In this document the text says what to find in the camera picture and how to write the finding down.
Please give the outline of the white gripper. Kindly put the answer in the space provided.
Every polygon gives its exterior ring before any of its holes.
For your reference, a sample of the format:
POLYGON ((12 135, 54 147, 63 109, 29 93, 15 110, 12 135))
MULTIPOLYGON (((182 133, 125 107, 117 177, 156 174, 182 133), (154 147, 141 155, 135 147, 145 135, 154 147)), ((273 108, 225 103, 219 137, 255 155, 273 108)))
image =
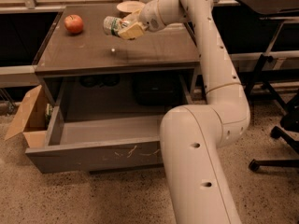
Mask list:
POLYGON ((118 32, 119 37, 125 40, 132 40, 142 36, 146 32, 144 25, 147 26, 150 32, 157 32, 165 27, 159 12, 159 0, 148 2, 142 9, 130 13, 123 19, 129 23, 134 22, 118 32))

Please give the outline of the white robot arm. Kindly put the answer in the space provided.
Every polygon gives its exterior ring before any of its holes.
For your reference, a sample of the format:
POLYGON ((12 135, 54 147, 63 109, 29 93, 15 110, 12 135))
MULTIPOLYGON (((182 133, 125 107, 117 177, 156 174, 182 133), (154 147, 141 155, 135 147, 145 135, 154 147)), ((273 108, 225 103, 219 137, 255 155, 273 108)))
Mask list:
POLYGON ((160 144, 177 224, 241 224, 218 148, 249 127, 249 104, 212 18, 213 0, 153 0, 124 19, 123 39, 190 21, 206 92, 204 105, 164 115, 160 144))

